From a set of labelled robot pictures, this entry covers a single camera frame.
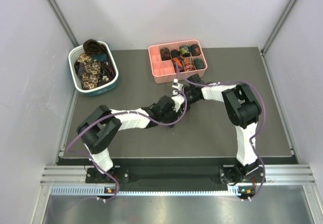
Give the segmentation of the pink divided organizer box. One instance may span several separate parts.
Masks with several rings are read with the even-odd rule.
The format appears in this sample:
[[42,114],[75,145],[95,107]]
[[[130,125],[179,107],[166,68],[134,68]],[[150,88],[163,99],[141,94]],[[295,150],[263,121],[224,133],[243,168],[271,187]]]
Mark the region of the pink divided organizer box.
[[204,76],[208,68],[198,40],[185,40],[152,45],[148,48],[151,71],[157,84]]

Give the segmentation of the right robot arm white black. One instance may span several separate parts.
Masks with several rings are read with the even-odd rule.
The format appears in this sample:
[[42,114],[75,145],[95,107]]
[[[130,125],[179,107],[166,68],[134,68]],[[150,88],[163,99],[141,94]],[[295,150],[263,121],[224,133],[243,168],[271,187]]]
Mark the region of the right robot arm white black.
[[229,169],[223,168],[223,182],[235,185],[246,182],[259,168],[259,157],[255,153],[255,135],[262,108],[250,87],[245,83],[202,84],[198,74],[187,79],[188,85],[182,87],[188,104],[199,100],[214,100],[225,105],[228,118],[235,126],[237,136],[236,162]]

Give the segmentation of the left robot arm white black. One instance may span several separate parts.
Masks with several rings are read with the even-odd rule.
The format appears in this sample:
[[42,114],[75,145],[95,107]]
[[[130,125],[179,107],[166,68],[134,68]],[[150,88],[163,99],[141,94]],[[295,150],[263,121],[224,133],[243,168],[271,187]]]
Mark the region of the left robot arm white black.
[[187,107],[186,97],[180,94],[163,96],[157,103],[136,110],[115,110],[101,105],[79,125],[77,139],[81,139],[88,150],[97,176],[109,182],[115,173],[108,146],[119,131],[171,127],[184,116]]

